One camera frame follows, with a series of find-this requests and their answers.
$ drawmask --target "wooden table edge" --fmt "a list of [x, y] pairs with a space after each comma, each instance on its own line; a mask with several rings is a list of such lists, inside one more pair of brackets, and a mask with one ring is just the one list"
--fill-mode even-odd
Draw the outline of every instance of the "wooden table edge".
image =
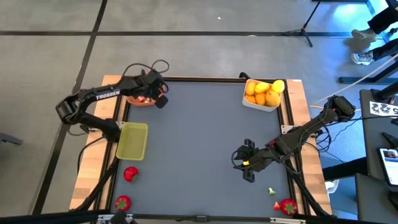
[[[116, 83], [120, 80], [120, 77], [120, 75], [105, 75], [102, 85]], [[290, 107], [292, 109], [294, 124], [301, 125], [303, 123], [306, 123], [310, 120], [310, 115], [301, 80], [287, 80], [287, 89], [289, 91]], [[119, 121], [123, 117], [125, 105], [126, 97], [123, 97], [118, 114]], [[116, 97], [98, 101], [95, 107], [94, 115], [101, 118], [112, 118], [115, 106]], [[281, 108], [284, 122], [287, 123], [287, 110], [284, 100], [282, 100]], [[92, 142], [100, 136], [100, 132], [89, 133], [87, 143]], [[308, 141], [313, 144], [315, 143], [315, 140], [313, 139], [309, 139]], [[112, 145], [111, 156], [109, 157], [110, 160], [113, 158], [116, 152], [116, 147], [117, 144]], [[101, 167], [104, 160], [105, 149], [106, 141], [102, 140], [85, 150], [81, 159], [80, 171], [76, 178], [76, 184], [73, 191], [72, 200], [70, 202], [70, 209], [79, 206], [98, 183], [100, 179]], [[325, 180], [323, 178], [322, 167], [320, 164], [318, 152], [308, 144], [305, 144], [302, 150], [302, 161], [306, 186], [310, 189], [310, 192], [314, 196], [315, 200], [317, 200], [322, 208], [326, 212], [331, 214], [331, 207], [326, 192]], [[104, 186], [103, 194], [101, 196], [101, 201], [99, 205], [100, 208], [105, 208], [108, 190], [109, 181]], [[303, 213], [302, 197], [300, 190], [296, 184], [295, 193], [297, 198], [298, 210], [300, 213]]]

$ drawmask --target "yellow plastic container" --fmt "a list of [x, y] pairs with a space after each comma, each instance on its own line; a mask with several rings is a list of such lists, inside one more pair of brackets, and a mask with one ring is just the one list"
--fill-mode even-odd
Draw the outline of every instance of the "yellow plastic container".
[[116, 157], [131, 161], [144, 159], [147, 146], [148, 125], [126, 122], [122, 126]]

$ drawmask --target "yellow fruit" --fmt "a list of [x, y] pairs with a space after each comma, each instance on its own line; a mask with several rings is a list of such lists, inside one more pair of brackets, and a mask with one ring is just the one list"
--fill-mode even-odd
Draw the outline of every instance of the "yellow fruit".
[[244, 96], [244, 98], [247, 99], [248, 102], [250, 102], [250, 103], [256, 103], [256, 97], [254, 97], [254, 96], [246, 95], [246, 96]]
[[255, 82], [249, 82], [246, 84], [246, 94], [251, 96], [254, 94], [254, 88], [256, 87], [256, 83]]
[[272, 84], [271, 90], [280, 94], [285, 90], [285, 83], [282, 80], [276, 80]]
[[280, 105], [280, 96], [278, 93], [270, 90], [266, 94], [267, 106], [279, 106]]
[[265, 91], [268, 91], [269, 88], [270, 88], [270, 84], [260, 82], [260, 83], [258, 83], [258, 84], [256, 85], [256, 88], [254, 89], [254, 91], [255, 91], [256, 93], [264, 93]]
[[266, 94], [265, 93], [256, 94], [256, 101], [257, 101], [258, 105], [265, 105], [266, 104]]

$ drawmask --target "fruit basket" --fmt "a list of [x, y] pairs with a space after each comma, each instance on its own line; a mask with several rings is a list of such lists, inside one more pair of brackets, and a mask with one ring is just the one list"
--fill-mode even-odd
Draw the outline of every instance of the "fruit basket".
[[280, 94], [285, 83], [276, 80], [273, 84], [248, 79], [244, 87], [242, 104], [251, 108], [271, 112], [280, 105]]

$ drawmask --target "strawberry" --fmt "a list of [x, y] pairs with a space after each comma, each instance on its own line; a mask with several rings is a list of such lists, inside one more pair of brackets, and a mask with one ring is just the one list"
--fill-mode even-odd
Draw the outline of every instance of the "strawberry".
[[127, 167], [123, 173], [124, 179], [128, 182], [135, 181], [138, 178], [138, 176], [139, 176], [139, 172], [138, 172], [137, 168], [135, 168], [133, 166]]
[[280, 210], [285, 215], [294, 215], [297, 212], [297, 206], [292, 199], [286, 198], [280, 202]]
[[126, 195], [119, 196], [116, 199], [114, 206], [116, 207], [117, 210], [127, 211], [131, 207], [131, 200]]
[[278, 210], [280, 210], [280, 207], [279, 207], [279, 204], [278, 204], [278, 202], [275, 202], [275, 205], [274, 205], [274, 210], [275, 210], [275, 211], [278, 211]]

